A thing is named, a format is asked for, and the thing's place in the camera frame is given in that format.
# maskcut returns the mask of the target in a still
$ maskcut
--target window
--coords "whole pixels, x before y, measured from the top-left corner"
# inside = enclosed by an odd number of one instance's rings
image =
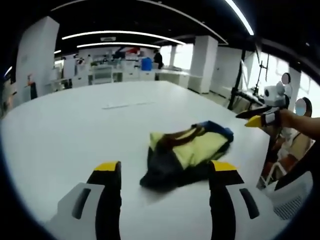
[[[303,97],[312,103],[312,117],[320,117],[320,86],[304,72],[301,73],[297,100]]]
[[[61,72],[62,69],[64,68],[64,62],[65,62],[65,60],[54,61],[54,67],[59,68],[59,71]]]
[[[281,81],[282,75],[289,71],[289,63],[275,56],[269,55],[265,52],[261,53],[260,60],[264,67],[267,67],[267,64],[268,64],[267,70],[265,68],[261,69],[261,74],[260,74],[259,84],[258,84],[258,87],[259,87],[258,94],[263,95],[264,89],[266,86],[274,86],[279,81]],[[259,77],[259,72],[260,72],[260,66],[258,64],[258,61],[256,60],[252,66],[252,71],[251,71],[249,84],[248,84],[249,88],[254,88],[256,86],[258,77]]]
[[[171,49],[172,49],[172,46],[162,46],[160,48],[160,54],[162,55],[162,62],[165,66],[170,65]]]
[[[193,51],[193,44],[176,46],[173,66],[183,70],[190,70]]]

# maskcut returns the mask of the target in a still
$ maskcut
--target bag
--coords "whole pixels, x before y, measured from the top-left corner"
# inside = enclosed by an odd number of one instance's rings
[[[152,132],[147,157],[147,173],[140,185],[170,190],[208,179],[208,161],[219,159],[234,140],[229,128],[206,121],[190,129],[163,134]]]

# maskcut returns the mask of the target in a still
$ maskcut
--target desk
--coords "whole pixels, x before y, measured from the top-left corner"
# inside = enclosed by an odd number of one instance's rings
[[[94,68],[89,70],[89,76],[93,75]],[[112,70],[114,82],[136,82],[136,81],[153,81],[155,74],[159,75],[159,80],[168,81],[179,85],[185,89],[190,88],[198,93],[201,93],[200,85],[202,76],[191,75],[185,71],[174,71],[167,69],[152,69],[151,71],[142,71],[140,69],[123,70],[121,68],[114,68]],[[47,83],[60,83],[68,78],[55,79]]]
[[[112,104],[153,102],[102,109]],[[49,220],[58,201],[93,169],[122,162],[122,240],[211,239],[208,182],[167,194],[140,187],[147,171],[150,132],[172,133],[211,120],[234,132],[221,161],[239,167],[256,186],[269,136],[245,127],[236,114],[166,81],[116,82],[59,91],[10,111],[1,124],[3,152],[12,182],[30,213]]]

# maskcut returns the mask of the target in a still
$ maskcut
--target ventilation grille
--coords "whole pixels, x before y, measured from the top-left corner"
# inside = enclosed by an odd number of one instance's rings
[[[301,208],[302,201],[302,197],[297,196],[284,204],[274,207],[273,211],[281,218],[281,220],[289,220]]]

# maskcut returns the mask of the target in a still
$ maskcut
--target white cabinet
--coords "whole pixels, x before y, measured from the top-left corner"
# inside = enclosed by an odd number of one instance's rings
[[[122,73],[122,82],[132,82],[139,80],[139,72],[136,70],[125,71]]]
[[[156,73],[152,71],[140,71],[139,80],[140,81],[154,81],[156,78]]]
[[[183,75],[181,74],[180,75],[180,78],[179,78],[179,86],[187,89],[188,88],[188,84],[189,84],[189,78],[190,76],[189,75]]]

